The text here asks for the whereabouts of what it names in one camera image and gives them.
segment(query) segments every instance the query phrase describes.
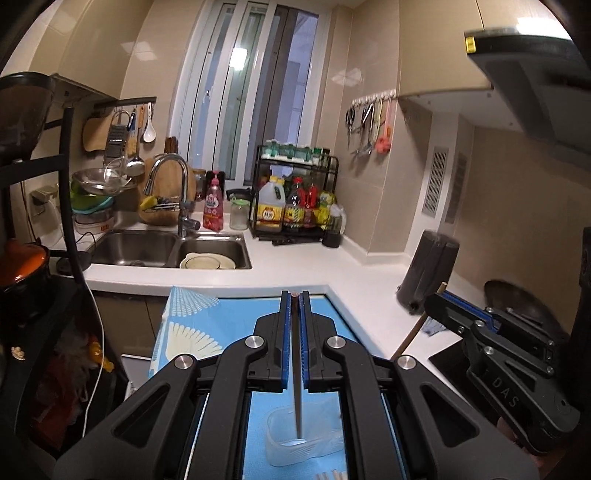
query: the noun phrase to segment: white power cable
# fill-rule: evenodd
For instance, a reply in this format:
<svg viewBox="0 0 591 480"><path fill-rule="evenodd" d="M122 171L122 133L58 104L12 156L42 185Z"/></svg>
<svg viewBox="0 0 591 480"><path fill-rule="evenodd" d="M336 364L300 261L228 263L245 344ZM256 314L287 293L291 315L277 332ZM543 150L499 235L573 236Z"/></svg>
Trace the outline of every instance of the white power cable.
<svg viewBox="0 0 591 480"><path fill-rule="evenodd" d="M56 246L56 245L57 245L57 243L58 243L58 242L59 242L59 241L60 241L62 238L64 238L64 229L63 229L63 227L62 227L62 225L61 225L61 213L60 213L60 211L57 209L57 205L56 205L55 203L53 203L53 201L52 201L52 200L49 200L49 201L48 201L48 203L49 203L49 205L51 205L51 208L53 209L53 213L55 213L55 215L56 215L56 222L57 222L57 226L58 226L58 228L60 229L60 233L61 233L61 237L59 237L59 238L56 240L56 243L54 243L54 244L52 245L52 247L54 247L54 246Z"/></svg>
<svg viewBox="0 0 591 480"><path fill-rule="evenodd" d="M103 320L100 318L99 308L96 304L95 296L92 294L90 289L88 288L88 292L90 293L90 298L92 299L92 303L95 306L96 315L99 318L100 323L100 335L101 335L101 342L100 342L100 351L102 353L100 365L99 365L99 375L96 377L95 387L92 389L92 393L90 394L90 399L88 400L88 405L86 406L86 411L84 413L84 426L82 427L82 438L86 435L86 424L88 423L88 411L90 410L90 405L92 404L92 400L95 397L96 389L99 386L100 374L103 371L103 363L105 362L105 327L103 325Z"/></svg>

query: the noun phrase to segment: wooden handle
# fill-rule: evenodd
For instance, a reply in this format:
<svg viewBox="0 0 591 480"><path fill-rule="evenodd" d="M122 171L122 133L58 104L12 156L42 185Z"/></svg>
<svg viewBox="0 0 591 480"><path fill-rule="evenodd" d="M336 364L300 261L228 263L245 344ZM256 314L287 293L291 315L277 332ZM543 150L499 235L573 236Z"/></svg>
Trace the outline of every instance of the wooden handle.
<svg viewBox="0 0 591 480"><path fill-rule="evenodd" d="M447 288L447 283L443 282L441 285L439 285L439 288L437 289L437 293L443 293L446 288ZM423 325L427 321L428 317L429 317L429 315L427 314L427 312L423 312L423 314L420 316L417 323L414 324L413 329L406 336L406 338L402 341L402 343L400 344L398 349L394 352L392 358L390 359L392 362L395 361L400 355L402 355L404 353L404 351L408 348L408 346L411 344L411 342L414 340L414 338L417 336L417 334L421 331L421 328L423 328Z"/></svg>
<svg viewBox="0 0 591 480"><path fill-rule="evenodd" d="M139 115L138 115L138 128L144 128L144 112L145 107L142 105L139 107Z"/></svg>

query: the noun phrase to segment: metal pivot screw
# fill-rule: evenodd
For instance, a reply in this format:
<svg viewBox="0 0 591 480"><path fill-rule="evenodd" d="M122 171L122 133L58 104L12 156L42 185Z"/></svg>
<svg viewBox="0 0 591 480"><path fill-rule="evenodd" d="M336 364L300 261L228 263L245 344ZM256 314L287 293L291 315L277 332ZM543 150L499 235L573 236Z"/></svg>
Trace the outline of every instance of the metal pivot screw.
<svg viewBox="0 0 591 480"><path fill-rule="evenodd" d="M343 337L334 336L330 337L326 343L328 343L331 348L343 348L347 342Z"/></svg>
<svg viewBox="0 0 591 480"><path fill-rule="evenodd" d="M174 366L181 370L186 370L193 365L193 358L190 355L180 355L174 359Z"/></svg>
<svg viewBox="0 0 591 480"><path fill-rule="evenodd" d="M251 335L250 337L246 337L244 343L248 348L259 348L263 343L265 343L265 340L263 337L259 337L258 335Z"/></svg>
<svg viewBox="0 0 591 480"><path fill-rule="evenodd" d="M417 366L417 361L410 355L402 355L396 360L396 363L403 370L412 370Z"/></svg>

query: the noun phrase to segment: air vent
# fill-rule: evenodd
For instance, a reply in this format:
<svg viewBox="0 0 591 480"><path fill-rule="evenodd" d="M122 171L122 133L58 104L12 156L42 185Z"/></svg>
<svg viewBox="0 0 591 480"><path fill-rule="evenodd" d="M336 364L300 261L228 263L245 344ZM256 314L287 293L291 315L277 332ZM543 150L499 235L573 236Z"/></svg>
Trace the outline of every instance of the air vent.
<svg viewBox="0 0 591 480"><path fill-rule="evenodd" d="M441 196L441 187L443 185L443 176L445 175L445 163L449 148L435 147L433 150L433 163L431 165L431 174L429 184L427 185L427 194L423 203L423 213L431 218L435 218L437 204Z"/></svg>
<svg viewBox="0 0 591 480"><path fill-rule="evenodd" d="M445 215L445 223L456 223L457 210L460 207L462 190L464 189L464 179L468 168L468 159L463 153L458 153L456 174L453 177L452 195L449 199L449 206Z"/></svg>

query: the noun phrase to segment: white countertop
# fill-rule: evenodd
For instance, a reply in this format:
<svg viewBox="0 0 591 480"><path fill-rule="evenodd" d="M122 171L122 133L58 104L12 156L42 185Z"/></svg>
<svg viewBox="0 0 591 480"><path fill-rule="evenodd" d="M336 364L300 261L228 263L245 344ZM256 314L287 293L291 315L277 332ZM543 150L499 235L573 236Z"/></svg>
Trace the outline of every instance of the white countertop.
<svg viewBox="0 0 591 480"><path fill-rule="evenodd" d="M120 220L116 228L154 227L127 219ZM364 265L344 247L330 249L320 243L274 247L270 242L254 239L249 231L223 231L244 235L251 270L195 271L92 264L85 271L86 281L91 290L150 296L168 296L172 286L223 298L274 297L282 290L309 290L311 294L326 295L368 351L384 358L390 358L418 319L396 300L396 289L407 269L402 263ZM86 237L79 245L79 249L88 248L92 239ZM455 283L452 277L450 291L474 301L462 282ZM420 332L406 353L438 374L428 357L458 340L449 331L432 337Z"/></svg>

